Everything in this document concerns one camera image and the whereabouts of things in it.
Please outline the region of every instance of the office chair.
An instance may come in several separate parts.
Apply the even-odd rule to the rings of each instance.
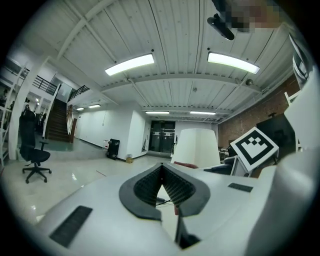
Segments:
[[[36,138],[35,138],[35,114],[30,110],[25,110],[23,114],[19,118],[20,125],[20,134],[21,134],[21,148],[20,154],[26,161],[31,161],[31,164],[34,164],[34,167],[23,168],[22,173],[25,171],[31,171],[29,175],[26,177],[25,182],[29,183],[29,178],[37,173],[44,177],[44,182],[47,182],[47,177],[41,171],[49,171],[51,174],[51,170],[49,168],[41,168],[40,163],[46,161],[50,157],[50,153],[44,151],[45,144],[49,144],[44,141],[40,141],[42,144],[41,150],[35,149],[36,146]]]

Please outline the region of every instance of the white cylindrical object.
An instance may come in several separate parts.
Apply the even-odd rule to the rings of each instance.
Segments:
[[[174,151],[171,163],[193,164],[198,168],[220,165],[215,132],[209,129],[184,129]]]

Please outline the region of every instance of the black screen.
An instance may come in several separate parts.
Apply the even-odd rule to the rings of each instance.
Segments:
[[[279,159],[295,151],[296,137],[284,114],[256,124],[279,147]]]

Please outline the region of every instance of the glass door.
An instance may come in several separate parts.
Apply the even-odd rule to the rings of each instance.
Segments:
[[[176,123],[173,121],[152,121],[149,150],[171,153],[175,140]]]

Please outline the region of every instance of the blurred object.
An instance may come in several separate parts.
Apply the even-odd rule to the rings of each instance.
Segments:
[[[171,163],[189,163],[206,168],[220,164],[215,132],[209,129],[184,129]]]
[[[235,39],[235,35],[227,27],[227,24],[219,17],[219,14],[216,13],[213,17],[209,17],[206,21],[225,39],[230,41]]]

